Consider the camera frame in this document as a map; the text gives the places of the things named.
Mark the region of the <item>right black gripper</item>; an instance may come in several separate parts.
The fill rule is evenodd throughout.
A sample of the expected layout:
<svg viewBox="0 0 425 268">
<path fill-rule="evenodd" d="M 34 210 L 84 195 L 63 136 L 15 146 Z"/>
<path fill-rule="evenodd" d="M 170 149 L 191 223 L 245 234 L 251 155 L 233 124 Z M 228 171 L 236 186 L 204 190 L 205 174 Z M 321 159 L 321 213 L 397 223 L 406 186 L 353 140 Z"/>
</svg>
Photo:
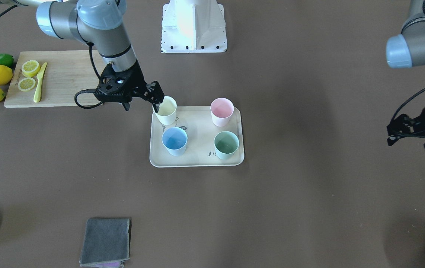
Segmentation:
<svg viewBox="0 0 425 268">
<path fill-rule="evenodd" d="M 152 104 L 155 113 L 159 112 L 165 97 L 163 89 L 158 81 L 146 83 L 138 60 L 127 70 L 115 71 L 114 74 L 117 80 L 124 80 L 120 86 L 122 97 L 115 102 L 122 102 L 124 109 L 129 111 L 132 99 L 142 98 Z"/>
</svg>

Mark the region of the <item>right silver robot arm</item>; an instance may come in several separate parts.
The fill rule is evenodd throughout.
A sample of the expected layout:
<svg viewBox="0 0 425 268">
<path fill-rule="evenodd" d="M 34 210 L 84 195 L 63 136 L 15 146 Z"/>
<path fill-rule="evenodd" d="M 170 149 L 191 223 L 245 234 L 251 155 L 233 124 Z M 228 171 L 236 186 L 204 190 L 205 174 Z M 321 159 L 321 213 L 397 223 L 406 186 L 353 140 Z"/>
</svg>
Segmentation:
<svg viewBox="0 0 425 268">
<path fill-rule="evenodd" d="M 96 47 L 106 66 L 95 89 L 81 90 L 76 96 L 92 93 L 99 105 L 121 103 L 126 111 L 133 98 L 142 98 L 158 112 L 164 100 L 159 83 L 146 83 L 134 48 L 124 27 L 124 0 L 0 0 L 13 9 L 34 6 L 39 28 L 49 36 L 75 39 Z"/>
</svg>

